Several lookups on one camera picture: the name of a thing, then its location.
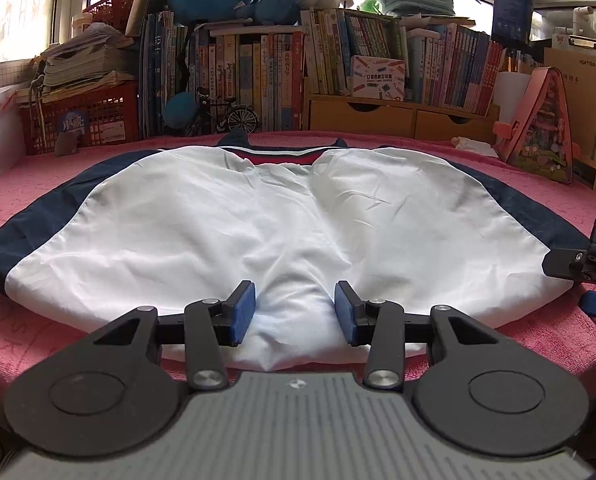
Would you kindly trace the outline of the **white and navy jacket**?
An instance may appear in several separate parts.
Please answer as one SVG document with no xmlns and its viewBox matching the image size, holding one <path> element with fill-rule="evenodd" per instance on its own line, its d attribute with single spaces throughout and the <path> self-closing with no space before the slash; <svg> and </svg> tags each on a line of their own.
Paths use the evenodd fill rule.
<svg viewBox="0 0 596 480">
<path fill-rule="evenodd" d="M 0 227 L 0 293 L 92 332 L 252 281 L 257 310 L 228 362 L 279 370 L 362 360 L 335 318 L 340 281 L 499 327 L 567 292 L 543 259 L 587 242 L 511 186 L 431 154 L 229 140 L 124 153 L 35 200 Z"/>
</svg>

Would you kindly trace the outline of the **pink triangular toy house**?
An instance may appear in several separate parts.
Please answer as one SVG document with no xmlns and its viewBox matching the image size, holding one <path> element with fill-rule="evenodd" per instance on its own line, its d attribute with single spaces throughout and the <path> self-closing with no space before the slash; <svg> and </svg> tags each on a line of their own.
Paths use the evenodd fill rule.
<svg viewBox="0 0 596 480">
<path fill-rule="evenodd" d="M 494 149 L 507 164 L 555 182 L 574 180 L 565 81 L 556 67 L 536 68 L 510 122 L 496 122 Z"/>
</svg>

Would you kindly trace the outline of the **crumpled white tissue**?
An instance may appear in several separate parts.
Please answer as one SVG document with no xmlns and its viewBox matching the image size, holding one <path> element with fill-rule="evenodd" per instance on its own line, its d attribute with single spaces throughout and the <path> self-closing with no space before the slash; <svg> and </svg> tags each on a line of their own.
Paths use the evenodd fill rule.
<svg viewBox="0 0 596 480">
<path fill-rule="evenodd" d="M 498 158 L 499 155 L 492 146 L 487 142 L 476 141 L 464 136 L 455 136 L 451 140 L 451 144 L 456 150 L 481 155 L 484 157 Z"/>
</svg>

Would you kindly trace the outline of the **wooden desk drawer organizer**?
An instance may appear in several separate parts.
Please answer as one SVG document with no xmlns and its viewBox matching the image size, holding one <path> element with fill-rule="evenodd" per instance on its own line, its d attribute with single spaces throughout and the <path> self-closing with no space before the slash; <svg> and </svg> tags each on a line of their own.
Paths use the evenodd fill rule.
<svg viewBox="0 0 596 480">
<path fill-rule="evenodd" d="M 411 102 L 381 101 L 357 96 L 329 96 L 309 91 L 301 84 L 292 99 L 297 124 L 304 131 L 354 133 L 361 136 L 396 136 L 419 141 L 449 142 L 466 138 L 493 143 L 494 123 L 500 108 L 490 105 L 482 116 Z"/>
</svg>

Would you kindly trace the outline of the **brown cardboard board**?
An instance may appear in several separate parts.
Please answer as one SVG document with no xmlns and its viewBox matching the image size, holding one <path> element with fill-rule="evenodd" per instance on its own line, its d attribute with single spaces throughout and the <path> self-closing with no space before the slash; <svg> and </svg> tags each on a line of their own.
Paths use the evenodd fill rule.
<svg viewBox="0 0 596 480">
<path fill-rule="evenodd" d="M 596 144 L 596 55 L 554 48 L 544 50 L 544 64 L 563 74 L 572 140 L 592 158 Z"/>
</svg>

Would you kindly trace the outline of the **pink rabbit print towel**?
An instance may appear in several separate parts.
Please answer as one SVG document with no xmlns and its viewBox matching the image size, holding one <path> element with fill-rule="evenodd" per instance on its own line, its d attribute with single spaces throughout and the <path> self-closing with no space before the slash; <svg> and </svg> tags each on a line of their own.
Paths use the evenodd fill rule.
<svg viewBox="0 0 596 480">
<path fill-rule="evenodd" d="M 409 148 L 477 169 L 495 177 L 536 202 L 550 208 L 584 234 L 596 218 L 596 194 L 580 182 L 562 185 L 514 169 L 491 157 L 456 150 L 448 142 L 426 142 L 396 136 L 362 136 L 338 132 L 256 133 L 257 146 L 318 146 L 342 139 L 354 148 L 382 145 Z M 152 148 L 178 148 L 179 138 L 85 148 L 80 153 L 57 158 L 40 155 L 24 158 L 0 177 L 0 226 L 52 188 L 73 178 L 102 160 L 125 152 Z M 533 314 L 503 326 L 504 334 L 546 356 L 574 373 L 591 396 L 596 396 L 596 320 L 578 307 L 580 292 L 574 289 Z M 0 421 L 2 397 L 8 384 L 29 366 L 79 339 L 80 332 L 36 315 L 0 295 Z"/>
</svg>

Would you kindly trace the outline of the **miniature bicycle model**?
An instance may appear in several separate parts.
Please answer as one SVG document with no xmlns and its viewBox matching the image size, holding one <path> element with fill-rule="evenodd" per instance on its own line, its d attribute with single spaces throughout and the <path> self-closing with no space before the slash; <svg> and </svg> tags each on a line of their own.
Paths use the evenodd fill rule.
<svg viewBox="0 0 596 480">
<path fill-rule="evenodd" d="M 261 125 L 250 106 L 238 104 L 233 99 L 224 104 L 217 103 L 210 99 L 207 91 L 197 92 L 196 98 L 195 115 L 185 129 L 188 136 L 209 136 L 235 130 L 253 133 Z"/>
</svg>

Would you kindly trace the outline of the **blue plush ball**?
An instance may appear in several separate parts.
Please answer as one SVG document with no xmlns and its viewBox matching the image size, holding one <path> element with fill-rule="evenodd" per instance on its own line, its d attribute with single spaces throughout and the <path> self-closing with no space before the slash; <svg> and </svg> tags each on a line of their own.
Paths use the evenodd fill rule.
<svg viewBox="0 0 596 480">
<path fill-rule="evenodd" d="M 186 128 L 195 118 L 198 104 L 190 92 L 181 92 L 172 96 L 162 109 L 162 120 L 170 129 Z"/>
</svg>

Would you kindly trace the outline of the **red plastic basket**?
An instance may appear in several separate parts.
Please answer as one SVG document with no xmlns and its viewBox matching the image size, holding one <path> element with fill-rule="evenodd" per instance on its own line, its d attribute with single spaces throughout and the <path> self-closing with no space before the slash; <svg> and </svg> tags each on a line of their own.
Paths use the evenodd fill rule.
<svg viewBox="0 0 596 480">
<path fill-rule="evenodd" d="M 124 82 L 66 99 L 21 104 L 28 156 L 53 153 L 56 140 L 74 133 L 78 148 L 138 140 L 138 86 Z"/>
</svg>

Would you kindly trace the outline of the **row of upright books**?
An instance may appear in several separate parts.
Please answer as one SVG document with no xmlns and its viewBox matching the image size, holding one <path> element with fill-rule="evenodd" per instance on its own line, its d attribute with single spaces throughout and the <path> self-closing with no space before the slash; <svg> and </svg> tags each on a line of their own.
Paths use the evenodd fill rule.
<svg viewBox="0 0 596 480">
<path fill-rule="evenodd" d="M 402 102 L 484 115 L 492 102 L 505 52 L 485 32 L 450 16 L 386 15 L 309 9 L 292 25 L 251 20 L 178 24 L 170 11 L 143 22 L 138 61 L 141 134 L 179 132 L 162 109 L 178 93 L 207 91 L 224 104 L 250 106 L 255 132 L 302 130 L 292 99 L 309 81 L 313 94 L 353 96 L 352 58 L 405 62 Z"/>
</svg>

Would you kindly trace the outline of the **dark blue box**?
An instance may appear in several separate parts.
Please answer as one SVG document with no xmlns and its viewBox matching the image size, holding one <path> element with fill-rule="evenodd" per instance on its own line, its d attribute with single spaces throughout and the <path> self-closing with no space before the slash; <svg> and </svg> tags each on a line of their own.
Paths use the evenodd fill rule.
<svg viewBox="0 0 596 480">
<path fill-rule="evenodd" d="M 532 0 L 493 0 L 492 36 L 509 47 L 526 44 L 532 12 Z"/>
</svg>

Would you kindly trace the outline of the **stack of papers and notebooks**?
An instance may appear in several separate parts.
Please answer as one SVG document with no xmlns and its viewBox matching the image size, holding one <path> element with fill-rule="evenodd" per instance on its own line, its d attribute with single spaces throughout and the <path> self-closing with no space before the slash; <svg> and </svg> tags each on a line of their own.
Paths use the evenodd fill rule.
<svg viewBox="0 0 596 480">
<path fill-rule="evenodd" d="M 16 91 L 18 104 L 55 102 L 135 80 L 138 50 L 133 38 L 94 23 L 71 40 L 47 48 L 32 67 L 33 78 Z"/>
</svg>

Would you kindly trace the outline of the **folded green cloth stack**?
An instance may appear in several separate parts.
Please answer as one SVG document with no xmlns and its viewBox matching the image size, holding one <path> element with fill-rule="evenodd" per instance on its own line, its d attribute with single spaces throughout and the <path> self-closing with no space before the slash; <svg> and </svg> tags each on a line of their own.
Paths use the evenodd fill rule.
<svg viewBox="0 0 596 480">
<path fill-rule="evenodd" d="M 383 14 L 403 18 L 414 14 L 455 16 L 453 0 L 377 0 Z"/>
</svg>

